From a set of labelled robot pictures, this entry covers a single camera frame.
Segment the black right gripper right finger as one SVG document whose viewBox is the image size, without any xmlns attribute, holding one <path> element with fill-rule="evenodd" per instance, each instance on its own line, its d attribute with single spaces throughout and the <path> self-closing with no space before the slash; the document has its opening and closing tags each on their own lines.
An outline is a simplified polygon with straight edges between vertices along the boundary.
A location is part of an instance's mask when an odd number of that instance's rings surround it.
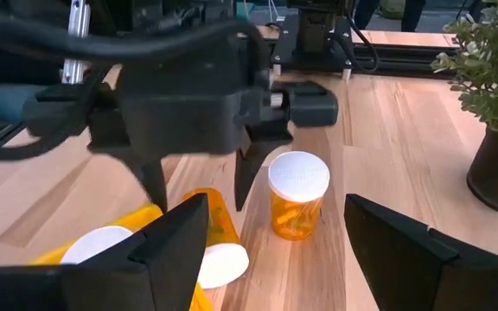
<svg viewBox="0 0 498 311">
<path fill-rule="evenodd" d="M 358 194 L 348 238 L 381 310 L 498 310 L 498 255 Z"/>
</svg>

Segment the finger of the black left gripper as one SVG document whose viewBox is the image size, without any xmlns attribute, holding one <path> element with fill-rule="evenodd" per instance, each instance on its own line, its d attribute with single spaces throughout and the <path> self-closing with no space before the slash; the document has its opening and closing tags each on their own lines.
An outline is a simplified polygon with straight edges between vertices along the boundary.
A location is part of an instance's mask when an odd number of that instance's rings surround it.
<svg viewBox="0 0 498 311">
<path fill-rule="evenodd" d="M 299 128 L 333 126 L 338 111 L 336 95 L 314 81 L 276 82 L 270 91 L 260 96 L 251 105 L 251 119 L 245 126 L 236 152 L 236 210 L 243 209 L 266 157 L 275 149 L 292 143 L 288 123 Z"/>
<path fill-rule="evenodd" d="M 56 85 L 25 101 L 22 120 L 29 133 L 50 138 L 59 130 L 66 138 L 89 132 L 86 149 L 122 162 L 136 177 L 150 202 L 168 209 L 163 168 L 159 159 L 144 162 L 131 147 L 115 92 L 107 84 Z"/>
</svg>

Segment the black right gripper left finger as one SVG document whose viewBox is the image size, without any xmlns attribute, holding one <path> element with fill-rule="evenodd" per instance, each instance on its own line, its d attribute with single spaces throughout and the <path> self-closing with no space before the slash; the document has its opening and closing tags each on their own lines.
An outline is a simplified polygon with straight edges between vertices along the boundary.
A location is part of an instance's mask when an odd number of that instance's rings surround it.
<svg viewBox="0 0 498 311">
<path fill-rule="evenodd" d="M 167 213 L 149 204 L 116 219 L 131 235 L 81 263 L 64 263 L 65 244 L 0 266 L 0 310 L 207 310 L 197 278 L 208 221 L 208 197 L 195 194 Z"/>
</svg>

